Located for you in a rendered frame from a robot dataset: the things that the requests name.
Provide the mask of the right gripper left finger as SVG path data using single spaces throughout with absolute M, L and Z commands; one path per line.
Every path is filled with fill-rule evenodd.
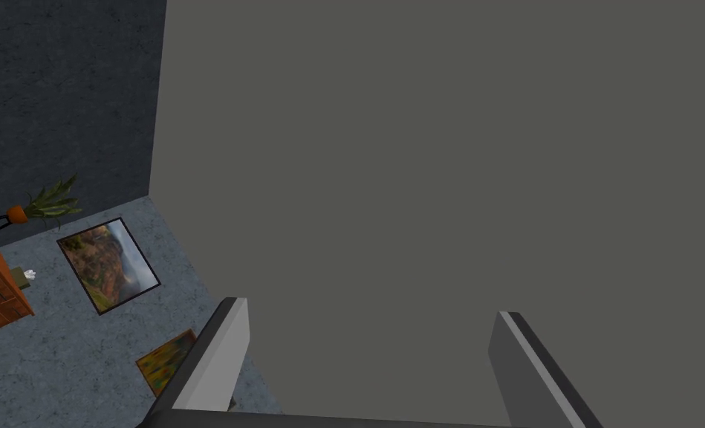
M 150 410 L 227 411 L 249 343 L 247 299 L 223 299 Z

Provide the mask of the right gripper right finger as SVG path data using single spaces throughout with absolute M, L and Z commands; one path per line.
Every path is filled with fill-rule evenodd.
M 512 426 L 603 428 L 519 312 L 496 314 L 488 357 Z

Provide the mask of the landscape picture with dark frame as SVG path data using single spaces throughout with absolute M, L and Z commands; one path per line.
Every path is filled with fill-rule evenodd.
M 121 217 L 62 237 L 56 243 L 100 316 L 161 285 Z

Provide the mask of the yellow green picture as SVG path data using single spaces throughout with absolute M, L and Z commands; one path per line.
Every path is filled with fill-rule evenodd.
M 136 366 L 155 397 L 161 394 L 180 368 L 196 340 L 195 332 L 188 329 L 136 361 Z

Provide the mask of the potted plant on black stand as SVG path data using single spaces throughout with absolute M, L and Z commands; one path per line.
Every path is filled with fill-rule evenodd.
M 8 209 L 4 215 L 0 215 L 0 231 L 11 224 L 25 224 L 31 219 L 40 220 L 43 223 L 46 220 L 56 220 L 61 227 L 62 217 L 82 211 L 77 207 L 79 200 L 69 196 L 76 180 L 75 173 L 66 181 L 59 180 L 52 187 L 41 188 L 35 197 L 28 193 L 28 203 L 25 207 L 16 205 Z

